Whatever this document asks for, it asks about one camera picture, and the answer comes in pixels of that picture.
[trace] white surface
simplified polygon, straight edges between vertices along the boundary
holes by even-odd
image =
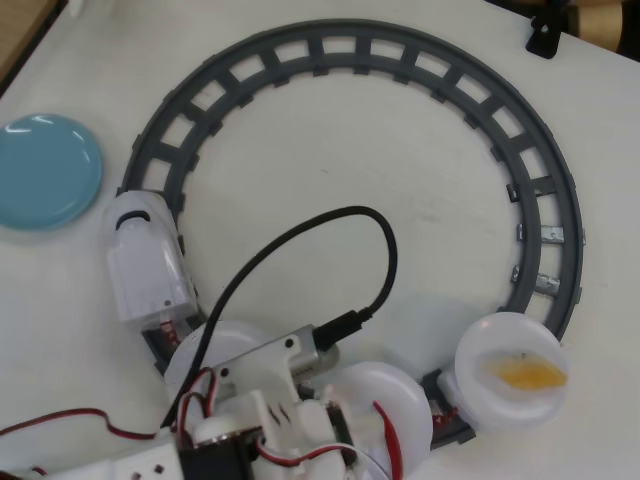
[[[567,387],[521,392],[484,372],[499,355],[539,355],[569,376],[569,362],[553,334],[538,322],[512,312],[489,315],[471,325],[456,349],[455,372],[464,404],[481,430],[534,428],[562,407]]]
[[[116,322],[98,246],[131,145],[165,95],[213,53],[294,21],[361,17],[448,40],[512,82],[567,159],[589,241],[582,302],[565,336],[572,387],[558,418],[434,452],[413,478],[637,474],[640,65],[564,37],[554,60],[534,57],[523,48],[528,22],[479,0],[130,0],[110,19],[85,13],[61,17],[0,100],[0,123],[34,112],[83,122],[106,159],[96,204],[73,224],[0,230],[0,424],[79,406],[103,408],[124,428],[160,423],[163,382],[142,341]],[[210,307],[286,228],[347,204],[379,208],[397,233],[398,279],[342,350],[345,362],[382,358],[416,376],[450,361],[465,328],[511,288],[517,209],[500,168],[455,112],[412,87],[375,75],[302,78],[261,92],[204,146],[180,223],[188,263]],[[261,265],[225,315],[278,335],[359,308],[379,288],[383,252],[366,220],[328,225]],[[557,260],[550,252],[547,274]],[[533,310],[544,308],[537,298]],[[100,420],[73,419],[1,438],[0,466],[56,471],[128,446]]]
[[[336,397],[354,415],[370,414],[373,402],[380,404],[398,435],[405,475],[429,456],[433,436],[431,408],[414,379],[382,362],[362,362],[340,371],[332,383]]]
[[[94,7],[95,5],[99,5],[104,13],[110,13],[115,6],[116,0],[70,0],[69,1],[69,14],[72,17],[78,17],[85,6],[86,3],[91,3]]]

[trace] red and white wire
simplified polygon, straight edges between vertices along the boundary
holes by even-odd
[[[93,415],[97,417],[102,417],[105,421],[107,430],[117,435],[118,437],[127,438],[129,440],[152,440],[155,438],[155,433],[137,433],[130,432],[128,430],[123,430],[114,426],[109,419],[109,415],[106,414],[103,410],[97,408],[73,408],[71,410],[62,410],[59,412],[50,413],[48,415],[43,415],[42,417],[34,418],[32,420],[28,420],[26,422],[18,423],[17,425],[12,425],[10,427],[6,427],[0,430],[0,437],[4,437],[13,432],[17,432],[18,430],[22,430],[24,428],[34,427],[36,425],[41,425],[46,422],[50,422],[52,420],[58,420],[60,418],[68,418],[75,417],[79,415]]]
[[[374,459],[371,455],[366,452],[363,452],[359,448],[354,447],[353,445],[348,445],[346,443],[328,443],[326,445],[322,445],[309,453],[301,455],[299,457],[290,457],[283,455],[281,453],[275,452],[270,448],[264,446],[262,444],[264,437],[258,437],[256,441],[256,447],[258,448],[258,453],[267,461],[271,463],[275,463],[276,465],[280,465],[281,467],[297,467],[305,460],[312,460],[324,453],[331,452],[334,450],[350,450],[355,452],[356,454],[362,456],[365,460],[369,462],[378,472],[382,474],[385,480],[391,480],[389,474],[385,471],[385,469],[380,465],[376,459]]]
[[[203,396],[202,393],[195,391],[198,383],[205,375],[209,374],[209,385],[207,387],[207,394]],[[216,394],[218,391],[218,382],[216,381],[215,371],[210,367],[205,367],[200,370],[200,373],[196,376],[196,378],[191,383],[189,390],[183,397],[180,399],[180,408],[178,409],[178,416],[176,419],[176,432],[178,436],[178,441],[181,446],[186,447],[188,445],[188,441],[186,439],[186,421],[187,421],[187,412],[189,410],[189,402],[195,398],[200,403],[200,408],[202,409],[202,416],[204,418],[209,418],[213,415],[213,405],[215,403]]]

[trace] blue dish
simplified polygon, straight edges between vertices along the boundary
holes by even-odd
[[[91,204],[102,181],[93,135],[59,115],[32,115],[0,129],[0,224],[64,225]]]

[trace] black component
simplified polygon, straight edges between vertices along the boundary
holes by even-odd
[[[336,404],[329,404],[327,406],[327,414],[329,415],[329,422],[333,427],[333,431],[336,433],[336,440],[339,443],[346,443],[347,445],[353,445],[353,438],[349,432],[347,421],[344,419],[344,414],[340,407]],[[358,461],[358,455],[351,450],[341,450],[342,459],[347,467],[351,467]]]
[[[284,407],[282,405],[280,405],[280,404],[278,405],[278,407],[280,407],[280,413],[282,414],[282,416],[287,419],[288,423],[291,423],[291,417],[289,417],[289,414],[284,409]]]
[[[361,314],[351,310],[315,328],[313,330],[313,341],[316,344],[316,348],[321,352],[326,352],[338,341],[360,330],[363,322]]]
[[[156,359],[156,369],[160,372],[160,375],[164,375],[164,372],[169,367],[171,357],[176,351],[176,347],[167,340],[167,336],[159,328],[145,330],[142,332],[142,338],[147,342],[149,350],[151,350],[153,357]]]
[[[313,400],[315,398],[315,390],[308,385],[300,383],[296,385],[296,390],[298,391],[300,400]]]
[[[178,235],[178,245],[180,246],[180,253],[182,253],[182,256],[184,257],[184,237],[182,235]]]
[[[312,230],[320,225],[324,225],[325,223],[331,222],[333,220],[338,220],[340,218],[351,217],[351,216],[365,216],[369,217],[380,226],[382,229],[382,233],[387,241],[387,248],[389,250],[389,265],[387,267],[387,276],[384,280],[384,284],[380,289],[380,293],[375,298],[373,303],[368,307],[360,310],[355,316],[351,317],[354,323],[357,323],[358,326],[362,324],[362,322],[371,318],[371,316],[378,311],[378,309],[385,302],[389,293],[391,293],[391,288],[393,287],[393,282],[396,278],[396,270],[398,268],[398,247],[396,245],[396,239],[393,235],[393,230],[391,229],[391,225],[386,218],[384,218],[379,212],[373,210],[369,207],[362,206],[353,206],[353,207],[345,207],[339,208],[337,210],[332,210],[331,212],[323,213],[314,217],[306,222],[302,222],[300,225],[297,225],[290,229],[289,231],[283,233],[278,238],[273,240],[270,244],[260,250],[249,262],[242,267],[242,269],[236,274],[235,277],[231,280],[229,285],[224,289],[222,295],[218,298],[218,301],[213,307],[213,311],[207,320],[207,323],[204,327],[204,332],[202,333],[202,338],[200,339],[200,343],[198,344],[198,349],[196,350],[196,354],[193,357],[193,362],[191,363],[191,367],[189,368],[189,372],[187,373],[186,378],[182,386],[180,387],[180,391],[176,395],[176,398],[171,405],[171,409],[164,421],[162,422],[163,427],[167,427],[173,423],[176,417],[176,413],[178,410],[178,405],[180,403],[180,398],[187,391],[187,388],[191,383],[195,380],[198,375],[198,371],[200,370],[200,365],[202,364],[202,359],[204,358],[205,353],[207,352],[207,348],[209,347],[209,342],[211,341],[211,337],[213,335],[213,330],[215,329],[216,323],[218,323],[218,319],[220,318],[220,314],[222,310],[226,306],[227,302],[236,291],[236,289],[240,286],[240,284],[244,281],[245,278],[258,266],[262,261],[275,252],[282,245],[287,243],[289,240],[297,237],[298,235],[305,233],[309,230]],[[342,322],[340,323],[341,329],[338,331],[332,331],[332,324],[329,322],[330,326],[328,329],[325,329],[325,338],[328,341],[338,341],[346,334],[348,334],[349,329],[346,328]]]
[[[273,418],[273,421],[276,422],[276,425],[280,426],[280,419],[278,418],[278,416],[273,412],[273,409],[271,407],[268,408],[269,410],[269,415],[271,415],[271,418]]]
[[[420,380],[420,386],[424,389],[424,393],[429,400],[435,401],[443,412],[451,413],[453,407],[449,404],[437,384],[438,376],[440,376],[441,373],[442,371],[440,369],[428,373]],[[444,447],[452,441],[458,442],[459,444],[466,443],[475,437],[476,432],[462,421],[459,416],[455,416],[447,425],[433,432],[431,450]]]
[[[184,480],[253,480],[244,436],[179,452]]]
[[[536,197],[544,197],[545,195],[551,195],[556,193],[556,185],[552,177],[540,177],[531,180],[533,185],[533,191]],[[507,185],[507,192],[509,193],[509,200],[511,203],[518,201],[518,188],[514,185]]]
[[[622,2],[622,35],[618,53],[640,61],[640,2]]]
[[[118,221],[116,222],[116,230],[119,230],[120,225],[122,225],[124,222],[126,222],[127,220],[131,220],[133,218],[142,218],[147,222],[151,221],[151,217],[149,217],[149,214],[144,210],[134,210],[132,212],[125,213],[118,219]]]
[[[265,439],[264,437],[262,437],[262,442],[263,445],[265,444]],[[256,440],[255,438],[253,439],[252,442],[248,442],[247,444],[245,444],[245,450],[247,452],[247,456],[249,457],[249,461],[250,462],[255,462],[258,457],[260,456],[260,452],[258,452],[258,446],[256,445]]]
[[[187,318],[187,325],[191,328],[191,331],[196,330],[200,325],[207,321],[207,317],[202,310],[198,309],[198,313]]]
[[[566,30],[567,16],[562,8],[547,8],[531,20],[533,34],[527,42],[527,50],[539,57],[550,59],[558,53],[560,34]]]
[[[353,53],[324,53],[318,49],[314,55],[280,62],[276,47],[296,41],[307,41],[328,37],[355,38]],[[389,41],[403,45],[405,61],[381,57],[371,53],[372,40]],[[416,65],[411,65],[413,53],[426,53],[451,65],[482,85],[489,97],[478,104],[475,100],[456,88],[442,77],[432,74]],[[520,156],[518,145],[500,128],[492,118],[501,108],[507,109],[522,126],[528,136],[528,143],[537,149],[549,175],[553,178],[561,225],[564,229],[565,244],[562,246],[562,279],[558,295],[546,318],[545,325],[561,338],[580,291],[582,272],[583,230],[575,185],[562,154],[547,126],[519,92],[500,75],[485,64],[459,48],[436,37],[406,27],[369,20],[319,20],[276,28],[254,35],[206,60],[196,71],[167,95],[144,132],[133,146],[133,154],[127,167],[122,191],[142,189],[149,163],[162,153],[161,138],[175,120],[185,112],[193,113],[191,100],[208,83],[217,80],[235,64],[259,56],[265,69],[243,80],[232,92],[218,99],[204,115],[195,116],[191,131],[180,149],[167,158],[169,175],[164,190],[160,192],[169,206],[174,219],[182,211],[184,194],[182,187],[187,172],[195,168],[197,152],[209,136],[222,127],[224,117],[236,106],[243,103],[247,95],[254,95],[271,85],[281,86],[297,74],[312,71],[331,72],[334,68],[352,68],[355,74],[367,75],[371,70],[390,73],[405,81],[422,85],[438,98],[452,103],[464,114],[464,120],[471,128],[480,129],[492,144],[492,152],[504,162],[512,178],[518,185],[518,206],[521,210],[523,228],[527,232],[520,261],[519,281],[515,285],[504,311],[524,312],[534,292],[542,240],[540,235],[540,215],[534,187]],[[465,440],[473,432],[470,429],[447,434],[437,431],[434,445]]]

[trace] metal bracket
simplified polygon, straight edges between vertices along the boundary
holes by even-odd
[[[542,243],[546,243],[549,245],[562,245],[564,244],[564,229],[562,227],[554,227],[551,225],[541,225],[540,226],[540,238],[542,239]],[[516,239],[519,242],[524,242],[524,226],[519,223],[516,226]],[[587,244],[587,235],[582,229],[582,245]]]
[[[520,266],[516,265],[513,267],[513,271],[511,272],[511,283],[518,283],[519,276]],[[533,291],[543,295],[549,295],[550,297],[555,297],[558,294],[559,289],[560,280],[549,275],[545,275],[544,273],[539,273],[536,277],[536,285],[533,288]]]

